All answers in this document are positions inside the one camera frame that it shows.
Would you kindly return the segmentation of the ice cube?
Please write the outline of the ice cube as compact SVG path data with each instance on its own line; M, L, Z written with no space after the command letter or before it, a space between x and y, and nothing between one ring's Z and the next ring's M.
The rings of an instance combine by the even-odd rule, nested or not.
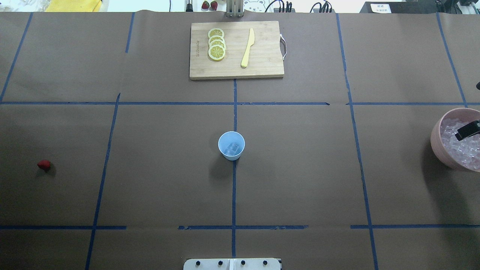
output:
M225 148L223 153L227 156L235 156L239 154L240 149L241 149L240 145L236 143L231 143Z

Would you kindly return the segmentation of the pile of clear ice cubes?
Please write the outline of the pile of clear ice cubes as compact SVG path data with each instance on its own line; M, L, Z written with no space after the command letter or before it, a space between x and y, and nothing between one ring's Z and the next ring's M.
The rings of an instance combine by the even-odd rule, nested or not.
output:
M479 135L467 137L458 141L455 134L458 129L467 125L459 118L444 118L439 127L442 144L446 148L449 155L462 166L479 170L480 168L480 139Z

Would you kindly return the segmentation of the light blue paper cup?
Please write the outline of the light blue paper cup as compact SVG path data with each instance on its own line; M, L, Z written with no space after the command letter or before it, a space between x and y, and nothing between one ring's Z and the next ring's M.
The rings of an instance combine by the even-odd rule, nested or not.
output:
M225 159L236 161L245 149L245 139L240 133L230 130L219 137L217 145Z

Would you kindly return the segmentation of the pink bowl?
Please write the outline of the pink bowl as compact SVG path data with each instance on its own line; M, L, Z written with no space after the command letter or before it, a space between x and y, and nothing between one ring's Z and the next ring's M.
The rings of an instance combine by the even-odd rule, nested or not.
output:
M479 170L468 169L462 166L459 162L455 161L447 152L446 148L442 144L440 134L440 125L445 118L459 119L461 122L467 122L468 124L472 121L479 120L479 111L470 108L456 108L448 111L446 114L444 114L444 116L442 116L442 118L440 118L440 120L434 126L430 137L432 150L443 164L454 170L479 172Z

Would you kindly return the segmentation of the wooden cutting board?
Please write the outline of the wooden cutting board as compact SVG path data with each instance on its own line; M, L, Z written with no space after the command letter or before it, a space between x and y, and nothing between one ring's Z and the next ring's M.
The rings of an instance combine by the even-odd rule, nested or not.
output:
M226 56L223 60L209 58L210 29L225 33ZM250 50L247 68L240 66L254 29L255 42ZM281 53L281 33L278 21L240 21L193 23L190 35L190 79L282 78L284 61Z

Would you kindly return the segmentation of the yellow plastic knife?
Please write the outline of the yellow plastic knife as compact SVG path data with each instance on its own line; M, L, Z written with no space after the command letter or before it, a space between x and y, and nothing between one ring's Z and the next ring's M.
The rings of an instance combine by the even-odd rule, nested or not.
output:
M255 42L255 32L253 28L250 28L249 36L247 39L247 45L246 45L246 48L241 60L241 64L240 64L241 68L247 68L250 60L251 47L254 45L254 42Z

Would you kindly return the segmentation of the lemon slice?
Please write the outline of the lemon slice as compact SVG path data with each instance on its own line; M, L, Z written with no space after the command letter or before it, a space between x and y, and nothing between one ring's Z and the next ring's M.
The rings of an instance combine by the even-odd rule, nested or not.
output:
M214 35L211 36L208 40L209 46L214 46L214 45L222 45L225 46L226 42L224 38L220 35Z
M226 49L223 50L223 48L215 46L214 48L208 50L208 56L214 61L223 60L223 58L226 56Z
M221 39L215 39L209 43L209 49L214 47L221 47L223 50L226 49L226 43Z
M209 30L208 37L212 38L213 36L220 36L221 38L223 38L225 36L225 33L220 28L213 28Z

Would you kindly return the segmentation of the red strawberry on table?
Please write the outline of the red strawberry on table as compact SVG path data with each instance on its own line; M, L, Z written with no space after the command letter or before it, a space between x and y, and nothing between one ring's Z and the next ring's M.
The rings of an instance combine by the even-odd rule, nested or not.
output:
M48 172L51 168L51 162L49 160L41 160L37 163L39 169L43 170L45 173Z

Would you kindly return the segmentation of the yellow cloth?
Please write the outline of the yellow cloth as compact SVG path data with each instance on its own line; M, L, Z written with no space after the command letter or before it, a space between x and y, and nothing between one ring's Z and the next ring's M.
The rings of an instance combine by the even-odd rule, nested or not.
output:
M51 0L45 12L98 12L102 0Z

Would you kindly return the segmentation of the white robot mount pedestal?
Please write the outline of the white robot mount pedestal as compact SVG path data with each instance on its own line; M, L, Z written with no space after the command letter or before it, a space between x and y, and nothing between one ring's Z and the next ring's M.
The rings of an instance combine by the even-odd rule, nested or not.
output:
M184 270L281 270L277 258L198 258L188 259Z

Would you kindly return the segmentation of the aluminium frame post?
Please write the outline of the aluminium frame post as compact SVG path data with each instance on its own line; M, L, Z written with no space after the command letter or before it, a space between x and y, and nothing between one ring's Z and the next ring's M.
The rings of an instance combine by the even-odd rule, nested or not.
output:
M226 17L241 18L245 14L243 0L226 0Z

